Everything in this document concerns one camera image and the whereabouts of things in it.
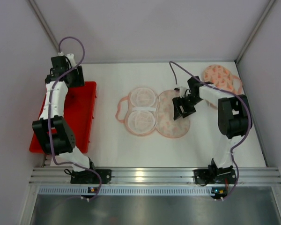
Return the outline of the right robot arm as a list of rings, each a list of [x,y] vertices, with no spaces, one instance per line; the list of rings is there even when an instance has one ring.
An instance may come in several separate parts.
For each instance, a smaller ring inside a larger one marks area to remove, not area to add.
[[[172,100],[173,119],[186,118],[195,113],[196,104],[205,100],[218,110],[217,125],[222,135],[207,168],[194,171],[195,183],[201,186],[225,182],[235,184],[238,172],[233,151],[244,142],[252,127],[247,96],[218,88],[212,82],[200,81],[197,76],[187,83],[189,88]]]

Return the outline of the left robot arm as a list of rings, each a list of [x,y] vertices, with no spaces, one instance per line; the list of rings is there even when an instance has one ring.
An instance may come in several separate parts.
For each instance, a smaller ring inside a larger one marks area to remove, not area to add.
[[[71,165],[73,176],[94,173],[93,162],[77,147],[75,134],[64,118],[68,91],[85,85],[82,67],[72,53],[59,52],[51,62],[52,68],[45,78],[44,106],[32,129],[42,150],[52,156],[55,165]]]

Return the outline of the red plastic bin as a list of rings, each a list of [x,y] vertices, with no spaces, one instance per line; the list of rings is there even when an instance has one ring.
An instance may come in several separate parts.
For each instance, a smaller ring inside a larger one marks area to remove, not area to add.
[[[82,153],[87,152],[89,145],[95,100],[95,82],[85,82],[83,87],[70,89],[65,100],[64,118],[72,128],[76,137],[76,145]],[[44,153],[35,134],[30,144],[30,152]]]

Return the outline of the left aluminium frame post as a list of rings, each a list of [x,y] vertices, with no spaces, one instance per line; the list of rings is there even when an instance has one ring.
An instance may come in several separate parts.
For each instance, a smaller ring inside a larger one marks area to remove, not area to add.
[[[36,19],[38,20],[41,28],[43,29],[46,37],[48,38],[49,42],[51,43],[56,55],[59,52],[59,42],[56,39],[53,31],[51,30],[49,23],[47,22],[45,16],[43,15],[41,9],[39,8],[37,2],[35,0],[27,0],[26,1],[28,6],[30,7],[31,11],[35,15]]]

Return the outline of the aluminium frame post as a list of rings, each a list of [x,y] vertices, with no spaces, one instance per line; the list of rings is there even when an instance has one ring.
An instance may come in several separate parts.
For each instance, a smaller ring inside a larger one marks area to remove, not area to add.
[[[56,55],[59,52],[59,42],[56,39],[53,31],[51,30],[49,23],[47,22],[45,16],[43,15],[41,9],[39,8],[37,2],[35,0],[27,0],[26,1],[28,6],[30,7],[31,11],[35,15],[36,19],[38,20],[41,28],[43,29],[46,37],[48,38],[49,42],[51,43]]]
[[[274,8],[274,6],[276,5],[277,2],[278,2],[277,0],[268,0],[266,2],[266,6],[262,10],[260,16],[258,17],[257,21],[255,22],[252,30],[250,31],[248,38],[246,39],[244,45],[240,49],[239,54],[237,55],[236,59],[234,60],[234,63],[235,63],[236,66],[239,65],[239,63],[241,62],[241,60],[245,56],[245,54],[248,51],[250,45],[254,41],[254,39],[257,36],[259,30],[261,29],[261,27],[265,23],[267,17],[270,15],[270,13],[272,12],[272,9]]]

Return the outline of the right aluminium frame post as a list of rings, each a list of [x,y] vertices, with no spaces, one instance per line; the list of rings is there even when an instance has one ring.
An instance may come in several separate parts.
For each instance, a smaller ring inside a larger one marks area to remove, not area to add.
[[[240,49],[239,54],[237,55],[236,59],[234,60],[234,63],[235,63],[236,66],[239,65],[239,63],[241,62],[241,60],[245,56],[245,54],[248,51],[250,45],[254,41],[254,39],[257,36],[259,30],[261,29],[261,27],[265,23],[267,17],[270,15],[270,13],[272,12],[272,9],[274,8],[274,6],[276,5],[277,2],[278,2],[277,0],[268,0],[266,2],[266,6],[262,10],[260,16],[258,17],[257,21],[255,22],[252,30],[250,31],[248,38],[246,39],[244,45]]]

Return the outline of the aluminium front rail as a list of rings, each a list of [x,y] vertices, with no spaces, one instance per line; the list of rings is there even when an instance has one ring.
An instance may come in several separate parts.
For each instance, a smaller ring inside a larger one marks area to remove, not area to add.
[[[70,176],[64,167],[36,167],[32,170],[29,184],[69,184]],[[110,167],[110,175],[102,175],[110,185],[194,185],[197,168],[133,168]],[[281,175],[272,167],[239,168],[240,186],[279,186]]]

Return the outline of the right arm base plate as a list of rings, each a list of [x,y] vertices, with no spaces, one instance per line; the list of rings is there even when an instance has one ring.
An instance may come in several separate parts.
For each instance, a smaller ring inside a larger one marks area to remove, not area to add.
[[[193,171],[196,184],[235,184],[237,176],[233,167],[197,169]]]

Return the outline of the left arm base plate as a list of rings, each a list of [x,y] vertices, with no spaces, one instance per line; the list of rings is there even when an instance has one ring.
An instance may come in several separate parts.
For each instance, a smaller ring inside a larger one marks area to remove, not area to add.
[[[71,176],[71,184],[107,184],[111,181],[112,170],[110,169],[97,169],[96,173],[88,170],[81,172],[69,172]]]

